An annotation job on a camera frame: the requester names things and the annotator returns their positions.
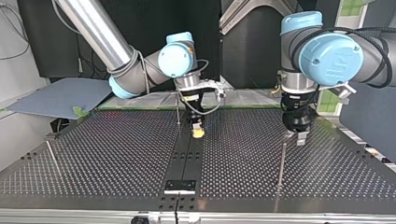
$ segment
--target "perforated metal table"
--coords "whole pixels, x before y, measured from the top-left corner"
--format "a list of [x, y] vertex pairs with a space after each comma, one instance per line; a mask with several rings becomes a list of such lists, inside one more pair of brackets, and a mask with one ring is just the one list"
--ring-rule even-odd
[[[396, 174], [326, 119], [304, 147], [290, 139], [281, 190], [280, 110], [220, 110], [206, 117], [202, 139], [176, 120], [176, 111], [95, 112], [0, 173], [0, 217], [2, 209], [396, 215]], [[165, 195], [168, 180], [196, 181], [195, 194]]]

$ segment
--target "yellow object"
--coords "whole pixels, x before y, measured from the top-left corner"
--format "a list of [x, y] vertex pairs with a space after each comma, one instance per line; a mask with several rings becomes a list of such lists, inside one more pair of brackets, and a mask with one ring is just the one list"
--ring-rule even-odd
[[205, 135], [204, 129], [194, 129], [192, 130], [192, 137], [193, 138], [202, 138]]

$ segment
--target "robotic arm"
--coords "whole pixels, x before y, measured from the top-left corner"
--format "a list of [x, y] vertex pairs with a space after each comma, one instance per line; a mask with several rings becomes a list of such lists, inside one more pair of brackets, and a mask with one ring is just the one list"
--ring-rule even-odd
[[289, 131], [298, 134], [298, 146], [304, 145], [317, 115], [310, 105], [318, 91], [332, 89], [345, 99], [356, 92], [348, 81], [374, 88], [396, 86], [392, 78], [396, 61], [391, 57], [396, 52], [395, 39], [321, 26], [322, 16], [317, 11], [292, 14], [282, 21], [282, 119]]
[[147, 58], [129, 46], [110, 19], [99, 0], [56, 0], [71, 22], [78, 28], [111, 74], [109, 84], [120, 98], [132, 98], [141, 92], [174, 78], [177, 90], [186, 105], [193, 137], [202, 137], [204, 112], [201, 107], [203, 89], [215, 89], [225, 97], [220, 83], [200, 80], [201, 71], [195, 57], [190, 33], [169, 35], [167, 45]]

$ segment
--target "thin metal pin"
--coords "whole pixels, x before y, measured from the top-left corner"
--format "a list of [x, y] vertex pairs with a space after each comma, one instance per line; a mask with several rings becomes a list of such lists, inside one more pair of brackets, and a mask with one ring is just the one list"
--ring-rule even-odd
[[55, 157], [55, 154], [53, 154], [53, 150], [52, 150], [52, 147], [51, 147], [51, 145], [50, 145], [50, 141], [46, 141], [46, 143], [47, 143], [47, 146], [49, 147], [49, 152], [50, 152], [51, 157], [52, 157], [55, 161], [57, 161], [57, 159], [56, 159], [56, 157]]
[[282, 145], [282, 157], [280, 158], [280, 169], [279, 169], [279, 179], [277, 181], [277, 186], [282, 188], [282, 178], [283, 178], [283, 170], [285, 167], [285, 157], [286, 157], [286, 147], [288, 144], [286, 142]]
[[176, 101], [175, 101], [175, 104], [176, 104], [176, 112], [177, 112], [177, 124], [178, 124], [178, 125], [180, 125], [180, 124], [181, 124], [181, 122], [180, 122], [180, 111], [179, 111], [179, 109], [178, 109], [178, 106], [179, 106], [179, 102], [178, 102], [178, 94], [176, 95]]
[[58, 171], [58, 174], [59, 174], [59, 176], [62, 176], [61, 169], [59, 169], [59, 165], [58, 165], [58, 159], [55, 157], [55, 154], [53, 153], [52, 146], [50, 145], [50, 141], [46, 141], [46, 143], [47, 143], [47, 146], [49, 147], [49, 153], [50, 153], [51, 157], [53, 158], [53, 161], [55, 162], [55, 166]]

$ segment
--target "white wall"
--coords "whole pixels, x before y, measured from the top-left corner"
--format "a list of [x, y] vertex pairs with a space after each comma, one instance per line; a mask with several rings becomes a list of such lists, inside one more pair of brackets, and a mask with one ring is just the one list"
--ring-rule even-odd
[[[18, 8], [17, 0], [0, 0]], [[17, 19], [8, 10], [7, 15], [20, 28]], [[0, 13], [0, 58], [23, 52], [26, 43], [20, 39]], [[46, 86], [46, 80], [38, 75], [32, 51], [12, 60], [0, 60], [0, 108], [12, 104], [18, 98]], [[0, 170], [10, 165], [26, 152], [44, 141], [50, 132], [47, 117], [0, 112]]]

